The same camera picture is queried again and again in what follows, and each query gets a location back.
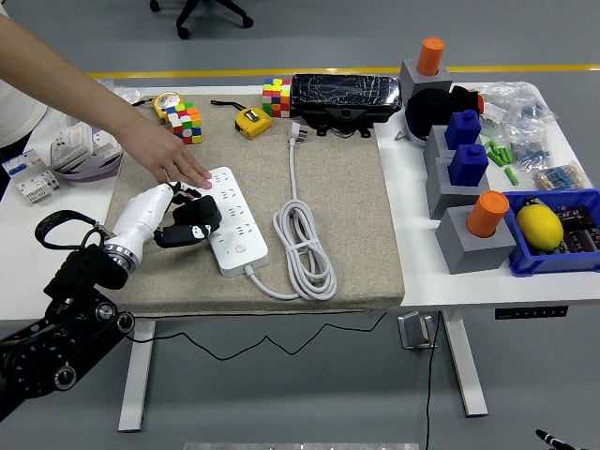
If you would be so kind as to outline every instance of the felt pad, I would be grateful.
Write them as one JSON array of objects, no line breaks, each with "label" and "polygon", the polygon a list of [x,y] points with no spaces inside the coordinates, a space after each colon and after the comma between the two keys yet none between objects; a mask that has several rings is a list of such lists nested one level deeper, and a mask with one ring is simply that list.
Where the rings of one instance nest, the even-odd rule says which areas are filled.
[{"label": "felt pad", "polygon": [[[273,214],[292,196],[288,135],[291,119],[274,118],[273,126],[252,141],[234,128],[238,111],[217,107],[211,99],[248,107],[261,96],[186,96],[202,115],[203,142],[188,148],[207,169],[229,167],[246,198],[269,248],[269,263],[258,279],[278,293],[292,293],[283,245]],[[152,108],[141,108],[158,121]],[[308,136],[296,145],[298,197],[308,204],[317,233],[337,275],[337,293],[328,300],[282,301],[260,291],[241,275],[225,278],[208,245],[160,248],[144,246],[142,263],[124,289],[105,291],[121,310],[139,317],[195,314],[288,314],[394,309],[404,297],[398,246],[375,133],[341,138],[331,131]],[[126,155],[112,195],[106,225],[111,230],[128,201],[152,188],[152,175]],[[173,224],[170,209],[162,225]]]}]

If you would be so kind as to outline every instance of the human arm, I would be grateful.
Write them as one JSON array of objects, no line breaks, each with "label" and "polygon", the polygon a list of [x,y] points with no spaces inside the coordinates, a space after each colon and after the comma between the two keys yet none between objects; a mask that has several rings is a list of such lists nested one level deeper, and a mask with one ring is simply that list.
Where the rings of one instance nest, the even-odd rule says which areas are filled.
[{"label": "human arm", "polygon": [[109,132],[157,182],[164,183],[168,177],[211,187],[207,180],[210,172],[180,139],[2,14],[0,79],[62,113]]}]

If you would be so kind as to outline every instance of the tape measure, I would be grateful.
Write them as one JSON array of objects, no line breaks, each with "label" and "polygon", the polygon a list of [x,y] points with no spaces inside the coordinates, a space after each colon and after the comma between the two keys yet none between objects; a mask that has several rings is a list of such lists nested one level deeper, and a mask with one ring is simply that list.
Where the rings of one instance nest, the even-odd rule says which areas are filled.
[{"label": "tape measure", "polygon": [[235,117],[235,129],[246,139],[254,139],[264,133],[273,125],[273,119],[260,108],[246,108],[234,101],[210,100],[211,104],[218,106],[234,106],[239,113]]},{"label": "tape measure", "polygon": [[165,92],[155,98],[153,106],[154,110],[158,114],[158,118],[161,122],[167,121],[167,113],[165,110],[171,108],[171,106],[177,106],[179,103],[183,103],[184,98],[176,92]]}]

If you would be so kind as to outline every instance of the blue cube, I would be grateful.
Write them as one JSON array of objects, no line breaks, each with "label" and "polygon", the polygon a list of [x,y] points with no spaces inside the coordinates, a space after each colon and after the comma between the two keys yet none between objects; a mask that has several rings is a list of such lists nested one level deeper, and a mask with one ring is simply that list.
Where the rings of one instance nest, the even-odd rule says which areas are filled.
[{"label": "blue cube", "polygon": [[488,168],[486,149],[480,143],[458,146],[448,173],[452,186],[479,186],[479,182]]},{"label": "blue cube", "polygon": [[448,148],[456,150],[459,145],[475,143],[480,132],[481,124],[477,112],[454,112],[445,132]]}]

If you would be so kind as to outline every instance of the white shirt sleeve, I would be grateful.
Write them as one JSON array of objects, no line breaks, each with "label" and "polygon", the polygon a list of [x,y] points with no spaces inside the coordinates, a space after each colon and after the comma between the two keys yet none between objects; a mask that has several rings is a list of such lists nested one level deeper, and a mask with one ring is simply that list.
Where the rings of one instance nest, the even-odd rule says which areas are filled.
[{"label": "white shirt sleeve", "polygon": [[[0,6],[0,14],[7,15]],[[0,148],[30,132],[48,107],[0,80]]]}]

